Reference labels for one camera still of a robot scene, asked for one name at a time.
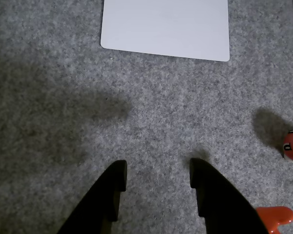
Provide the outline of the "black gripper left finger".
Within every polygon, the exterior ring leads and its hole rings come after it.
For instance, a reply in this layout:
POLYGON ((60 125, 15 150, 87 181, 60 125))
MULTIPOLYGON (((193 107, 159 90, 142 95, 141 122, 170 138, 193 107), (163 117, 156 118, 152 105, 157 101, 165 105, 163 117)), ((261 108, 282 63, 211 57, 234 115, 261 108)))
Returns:
POLYGON ((120 195, 126 191, 127 162, 114 161, 92 185, 62 225, 60 234, 109 234, 118 220, 120 195))

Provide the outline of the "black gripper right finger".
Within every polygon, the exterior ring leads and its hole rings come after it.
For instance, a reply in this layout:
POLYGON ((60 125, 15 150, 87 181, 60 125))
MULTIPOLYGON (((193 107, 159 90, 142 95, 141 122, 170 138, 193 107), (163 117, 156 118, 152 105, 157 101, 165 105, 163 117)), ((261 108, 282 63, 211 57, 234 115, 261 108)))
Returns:
POLYGON ((208 234, 268 233, 255 208, 207 161, 191 158, 189 176, 208 234))

